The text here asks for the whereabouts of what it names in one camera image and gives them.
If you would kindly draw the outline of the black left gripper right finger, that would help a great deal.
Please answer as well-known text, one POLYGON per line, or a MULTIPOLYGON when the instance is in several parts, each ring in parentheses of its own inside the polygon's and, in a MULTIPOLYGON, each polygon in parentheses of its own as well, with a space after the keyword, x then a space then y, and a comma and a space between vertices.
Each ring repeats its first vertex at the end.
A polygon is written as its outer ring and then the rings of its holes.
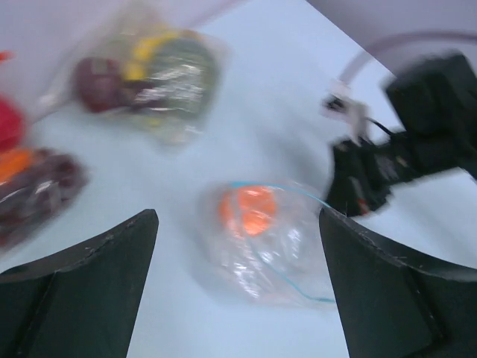
POLYGON ((334 209, 320 234, 351 357, 476 358, 476 270, 368 230, 334 209))

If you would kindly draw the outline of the orange fake fruit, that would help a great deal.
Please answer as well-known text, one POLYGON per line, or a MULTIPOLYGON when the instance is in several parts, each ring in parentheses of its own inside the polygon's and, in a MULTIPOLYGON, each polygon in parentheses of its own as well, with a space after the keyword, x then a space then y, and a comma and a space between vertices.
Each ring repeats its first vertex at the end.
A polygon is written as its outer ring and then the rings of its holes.
POLYGON ((268 230, 277 215, 274 191, 266 186, 227 189, 218 204, 223 226, 237 237, 257 236, 268 230))

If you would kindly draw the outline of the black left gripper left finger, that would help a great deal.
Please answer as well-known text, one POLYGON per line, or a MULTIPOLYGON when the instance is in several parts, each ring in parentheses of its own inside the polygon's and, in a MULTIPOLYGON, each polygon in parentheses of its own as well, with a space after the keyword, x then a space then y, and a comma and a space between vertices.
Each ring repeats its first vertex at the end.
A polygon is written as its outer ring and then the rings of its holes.
POLYGON ((1 273, 1 356, 127 356, 158 227, 143 210, 1 273))

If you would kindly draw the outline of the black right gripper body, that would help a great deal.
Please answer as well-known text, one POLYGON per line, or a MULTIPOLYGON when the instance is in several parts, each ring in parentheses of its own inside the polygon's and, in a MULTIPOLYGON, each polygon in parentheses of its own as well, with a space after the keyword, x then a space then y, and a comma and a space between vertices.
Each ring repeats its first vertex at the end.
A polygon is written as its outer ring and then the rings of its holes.
POLYGON ((332 154, 334 172, 326 201, 347 217, 379 210, 392 186, 417 178, 411 149, 403 141, 358 145, 346 139, 332 145, 332 154))

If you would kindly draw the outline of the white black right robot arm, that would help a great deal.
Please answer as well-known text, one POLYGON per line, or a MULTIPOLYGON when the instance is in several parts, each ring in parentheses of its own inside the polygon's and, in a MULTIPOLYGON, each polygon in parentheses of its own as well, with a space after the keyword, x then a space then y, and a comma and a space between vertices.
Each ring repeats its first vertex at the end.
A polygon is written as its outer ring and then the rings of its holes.
POLYGON ((365 104, 334 92, 323 102, 352 136, 332 146, 327 203, 348 217, 377 211, 391 187, 460 168, 476 175, 476 74, 462 53, 414 63, 384 88, 403 131, 370 118, 365 104))

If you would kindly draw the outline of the clear zip top bag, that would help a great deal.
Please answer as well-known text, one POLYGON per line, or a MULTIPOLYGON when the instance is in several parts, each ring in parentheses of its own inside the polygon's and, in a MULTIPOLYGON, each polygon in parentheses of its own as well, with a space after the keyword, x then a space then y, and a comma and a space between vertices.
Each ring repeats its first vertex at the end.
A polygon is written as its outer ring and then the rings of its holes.
POLYGON ((254 303, 285 307, 335 306, 318 213, 327 203, 296 182, 216 183, 198 198, 200 243, 209 267, 228 288, 254 303), (237 237, 222 225, 218 204, 227 189, 266 186, 277 200, 274 223, 257 236, 237 237))

